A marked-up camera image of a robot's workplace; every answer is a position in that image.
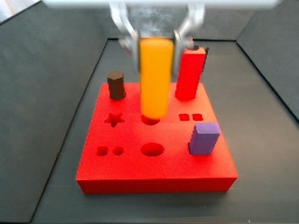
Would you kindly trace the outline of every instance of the black table surface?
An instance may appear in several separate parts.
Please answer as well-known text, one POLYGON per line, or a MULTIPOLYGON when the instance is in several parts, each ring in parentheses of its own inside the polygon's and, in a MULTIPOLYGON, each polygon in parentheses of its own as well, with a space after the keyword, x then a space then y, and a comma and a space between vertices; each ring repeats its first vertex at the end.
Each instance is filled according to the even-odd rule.
POLYGON ((137 82, 132 61, 111 40, 97 64, 33 223, 299 222, 299 131, 235 42, 209 48, 201 82, 228 142, 239 178, 228 192, 85 195, 75 181, 99 86, 120 70, 137 82))

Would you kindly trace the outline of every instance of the star-shaped hole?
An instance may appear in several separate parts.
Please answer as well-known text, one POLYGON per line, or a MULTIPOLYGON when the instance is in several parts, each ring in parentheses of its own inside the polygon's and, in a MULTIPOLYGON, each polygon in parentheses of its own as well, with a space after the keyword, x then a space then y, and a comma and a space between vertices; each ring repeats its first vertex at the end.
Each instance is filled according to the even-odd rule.
POLYGON ((111 127, 115 128, 119 123, 123 123, 125 120, 121 118, 123 113, 112 114, 108 113, 108 118, 104 123, 109 123, 111 127))

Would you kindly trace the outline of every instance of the circular hole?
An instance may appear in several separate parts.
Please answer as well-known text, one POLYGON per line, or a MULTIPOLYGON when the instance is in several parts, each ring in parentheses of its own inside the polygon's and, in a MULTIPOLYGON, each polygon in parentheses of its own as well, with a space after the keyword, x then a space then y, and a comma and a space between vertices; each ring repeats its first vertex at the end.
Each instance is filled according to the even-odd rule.
POLYGON ((123 153, 124 153, 124 148, 123 148, 121 146, 117 146, 117 147, 113 149, 113 154, 115 154, 116 156, 120 156, 120 155, 123 155, 123 153))
POLYGON ((141 115, 141 122, 147 125, 156 125, 160 122, 160 120, 153 120, 141 115))
POLYGON ((164 147, 159 143, 147 143, 140 151, 148 157, 157 157, 164 153, 164 147))
POLYGON ((99 146, 97 147, 97 155, 104 157, 108 154, 108 147, 107 146, 99 146))

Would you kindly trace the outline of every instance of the red block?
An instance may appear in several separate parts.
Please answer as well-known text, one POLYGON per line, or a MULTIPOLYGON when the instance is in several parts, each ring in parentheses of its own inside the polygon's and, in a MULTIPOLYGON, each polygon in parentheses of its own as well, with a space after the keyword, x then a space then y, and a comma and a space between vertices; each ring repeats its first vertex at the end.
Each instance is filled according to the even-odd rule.
POLYGON ((204 60, 205 50, 203 48, 199 48, 199 50, 184 50, 175 91, 175 97, 183 102, 195 99, 204 60))
POLYGON ((203 122, 217 121, 203 85, 196 99, 181 102, 172 83, 169 113, 156 124, 145 124, 139 91, 139 84, 128 83, 125 99, 112 101, 108 85, 101 86, 76 177, 83 192, 225 192, 239 175, 224 136, 211 155, 192 156, 188 142, 197 121, 180 119, 200 114, 203 122))

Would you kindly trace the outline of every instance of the square hole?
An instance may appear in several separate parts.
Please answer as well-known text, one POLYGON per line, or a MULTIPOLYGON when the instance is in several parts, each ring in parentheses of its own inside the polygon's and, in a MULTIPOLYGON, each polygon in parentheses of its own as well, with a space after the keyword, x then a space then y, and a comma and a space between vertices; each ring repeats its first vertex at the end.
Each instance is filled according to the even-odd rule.
POLYGON ((201 114, 192 114, 191 117, 193 121, 203 121, 201 114))
POLYGON ((189 118, 189 115, 188 114, 179 114, 179 117, 180 117, 180 121, 189 121, 191 118, 189 118))

